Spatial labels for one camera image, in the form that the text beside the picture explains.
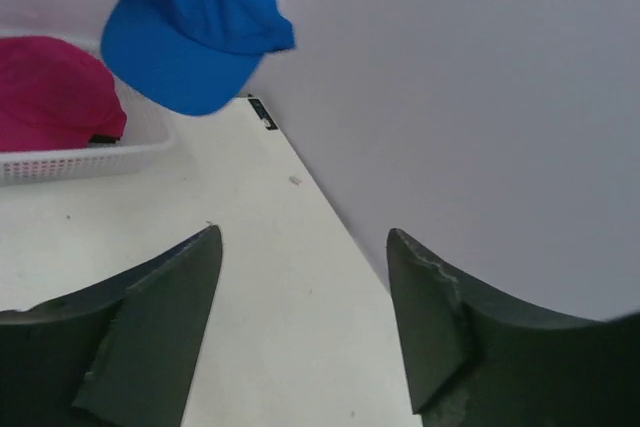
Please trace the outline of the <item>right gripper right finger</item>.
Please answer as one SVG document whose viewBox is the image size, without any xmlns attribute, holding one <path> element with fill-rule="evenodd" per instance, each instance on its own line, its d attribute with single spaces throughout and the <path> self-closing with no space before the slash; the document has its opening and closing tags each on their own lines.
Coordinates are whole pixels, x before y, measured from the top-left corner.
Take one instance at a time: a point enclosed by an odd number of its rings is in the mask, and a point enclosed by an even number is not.
<svg viewBox="0 0 640 427">
<path fill-rule="evenodd" d="M 386 241 L 412 412 L 425 426 L 635 426 L 639 317 L 546 309 L 402 230 Z"/>
</svg>

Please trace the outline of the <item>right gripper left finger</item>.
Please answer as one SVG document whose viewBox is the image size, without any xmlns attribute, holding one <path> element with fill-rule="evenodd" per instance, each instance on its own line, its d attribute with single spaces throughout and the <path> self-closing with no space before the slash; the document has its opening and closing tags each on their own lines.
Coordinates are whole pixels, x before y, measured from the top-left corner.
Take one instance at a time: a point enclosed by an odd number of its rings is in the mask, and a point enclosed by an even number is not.
<svg viewBox="0 0 640 427">
<path fill-rule="evenodd" d="M 211 225 L 101 282 L 3 311 L 2 425 L 180 425 L 222 258 Z"/>
</svg>

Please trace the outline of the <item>blue baseball cap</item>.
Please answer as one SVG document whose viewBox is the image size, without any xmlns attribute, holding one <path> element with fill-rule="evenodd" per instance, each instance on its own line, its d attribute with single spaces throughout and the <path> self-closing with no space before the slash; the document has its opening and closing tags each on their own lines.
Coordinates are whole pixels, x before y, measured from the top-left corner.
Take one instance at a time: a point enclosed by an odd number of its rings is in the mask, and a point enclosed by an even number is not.
<svg viewBox="0 0 640 427">
<path fill-rule="evenodd" d="M 264 57 L 296 46 L 277 0 L 118 0 L 100 40 L 111 72 L 179 114 L 212 114 Z"/>
</svg>

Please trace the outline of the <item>pink baseball cap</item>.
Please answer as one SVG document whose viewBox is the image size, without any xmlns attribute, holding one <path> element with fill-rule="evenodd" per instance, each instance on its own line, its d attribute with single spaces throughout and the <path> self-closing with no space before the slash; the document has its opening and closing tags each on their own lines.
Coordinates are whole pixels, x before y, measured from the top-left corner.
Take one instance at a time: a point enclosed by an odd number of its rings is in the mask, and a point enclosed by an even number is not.
<svg viewBox="0 0 640 427">
<path fill-rule="evenodd" d="M 114 144 L 127 115 L 106 66 L 48 36 L 1 40 L 1 151 L 39 152 Z"/>
</svg>

